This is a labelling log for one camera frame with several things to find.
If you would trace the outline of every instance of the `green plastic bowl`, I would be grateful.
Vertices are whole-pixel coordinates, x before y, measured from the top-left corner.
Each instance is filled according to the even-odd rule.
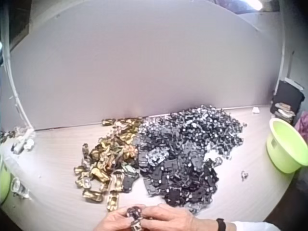
[[[5,201],[10,191],[11,174],[5,166],[2,155],[0,155],[0,202]]]
[[[274,165],[284,173],[308,166],[307,144],[295,128],[277,118],[272,118],[269,124],[271,134],[266,147]]]

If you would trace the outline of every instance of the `light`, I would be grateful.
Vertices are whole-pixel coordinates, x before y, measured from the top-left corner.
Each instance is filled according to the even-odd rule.
[[[259,0],[244,0],[245,2],[248,3],[252,8],[255,10],[259,11],[263,8],[262,3]]]

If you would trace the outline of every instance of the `curved white panel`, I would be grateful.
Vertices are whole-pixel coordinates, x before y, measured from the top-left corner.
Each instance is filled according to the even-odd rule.
[[[243,19],[189,0],[87,1],[47,21],[12,52],[15,84],[35,128],[202,103],[265,104],[279,62],[280,51]],[[9,116],[2,122],[16,123]]]

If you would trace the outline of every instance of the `wristwatch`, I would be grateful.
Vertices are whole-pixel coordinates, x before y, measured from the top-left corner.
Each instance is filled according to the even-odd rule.
[[[218,223],[218,231],[226,231],[226,223],[224,222],[224,219],[218,218],[216,221]]]

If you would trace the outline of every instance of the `person's hand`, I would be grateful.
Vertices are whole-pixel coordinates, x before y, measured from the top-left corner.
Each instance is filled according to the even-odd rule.
[[[173,208],[166,204],[146,207],[142,210],[142,216],[141,226],[150,231],[218,230],[218,223],[215,220],[197,219],[185,208]]]
[[[145,205],[134,205],[145,208]],[[107,216],[97,225],[94,231],[130,231],[130,224],[134,218],[127,218],[126,211],[129,207],[120,208],[107,214]]]

